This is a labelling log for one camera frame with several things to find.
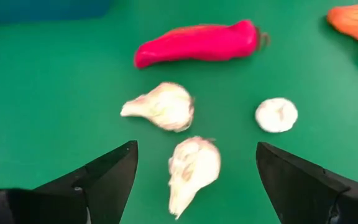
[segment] pepper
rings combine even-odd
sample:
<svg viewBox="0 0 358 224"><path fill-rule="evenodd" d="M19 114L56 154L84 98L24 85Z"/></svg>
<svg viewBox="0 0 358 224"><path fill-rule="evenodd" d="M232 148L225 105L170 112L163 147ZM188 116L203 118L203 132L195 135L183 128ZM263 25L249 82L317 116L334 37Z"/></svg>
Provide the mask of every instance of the pepper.
<svg viewBox="0 0 358 224"><path fill-rule="evenodd" d="M250 20L232 26L198 25L173 29L139 47L135 67L184 59L223 61L250 56L261 39L269 41Z"/></svg>

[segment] blue object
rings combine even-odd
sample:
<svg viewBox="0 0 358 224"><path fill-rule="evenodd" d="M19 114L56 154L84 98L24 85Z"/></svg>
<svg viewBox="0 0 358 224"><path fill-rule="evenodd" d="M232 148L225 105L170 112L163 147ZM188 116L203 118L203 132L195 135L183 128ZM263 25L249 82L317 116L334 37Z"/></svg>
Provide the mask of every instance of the blue object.
<svg viewBox="0 0 358 224"><path fill-rule="evenodd" d="M0 0L0 23L99 17L110 5L111 0Z"/></svg>

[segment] garlic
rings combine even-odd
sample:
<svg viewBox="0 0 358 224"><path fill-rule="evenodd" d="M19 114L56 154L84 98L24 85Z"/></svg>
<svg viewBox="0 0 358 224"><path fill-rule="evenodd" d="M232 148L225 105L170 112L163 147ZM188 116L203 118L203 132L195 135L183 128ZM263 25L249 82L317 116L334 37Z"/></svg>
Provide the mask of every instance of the garlic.
<svg viewBox="0 0 358 224"><path fill-rule="evenodd" d="M195 136L176 146L168 166L171 175L169 212L177 220L197 191L218 178L221 155L209 140Z"/></svg>
<svg viewBox="0 0 358 224"><path fill-rule="evenodd" d="M128 101L121 116L141 116L168 131L188 129L193 120L193 99L176 83L163 82L146 95Z"/></svg>
<svg viewBox="0 0 358 224"><path fill-rule="evenodd" d="M285 98L263 101L255 112L259 126L270 133L281 133L292 128L298 119L295 105Z"/></svg>

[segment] pepper stem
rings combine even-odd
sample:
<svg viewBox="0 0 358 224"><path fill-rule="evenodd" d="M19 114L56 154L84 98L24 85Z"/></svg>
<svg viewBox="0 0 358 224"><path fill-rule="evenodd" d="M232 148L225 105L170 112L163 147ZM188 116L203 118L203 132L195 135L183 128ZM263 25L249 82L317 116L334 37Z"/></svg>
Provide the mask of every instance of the pepper stem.
<svg viewBox="0 0 358 224"><path fill-rule="evenodd" d="M268 33L260 32L259 28L256 28L258 33L258 50L261 50L263 46L269 45L271 43L270 36Z"/></svg>

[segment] garlic bulb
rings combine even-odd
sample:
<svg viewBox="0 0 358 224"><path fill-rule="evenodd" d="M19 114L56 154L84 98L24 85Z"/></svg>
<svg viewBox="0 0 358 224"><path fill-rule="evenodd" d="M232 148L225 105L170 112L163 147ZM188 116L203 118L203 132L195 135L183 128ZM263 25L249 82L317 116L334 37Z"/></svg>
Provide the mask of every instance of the garlic bulb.
<svg viewBox="0 0 358 224"><path fill-rule="evenodd" d="M209 140L196 136L176 146L168 166L171 175L169 212L177 220L197 191L218 178L221 155Z"/></svg>
<svg viewBox="0 0 358 224"><path fill-rule="evenodd" d="M128 101L121 116L141 116L168 131L188 129L193 120L193 99L176 83L163 82L146 95Z"/></svg>
<svg viewBox="0 0 358 224"><path fill-rule="evenodd" d="M298 119L295 105L285 98L263 101L255 112L259 126L270 133L281 133L292 128Z"/></svg>

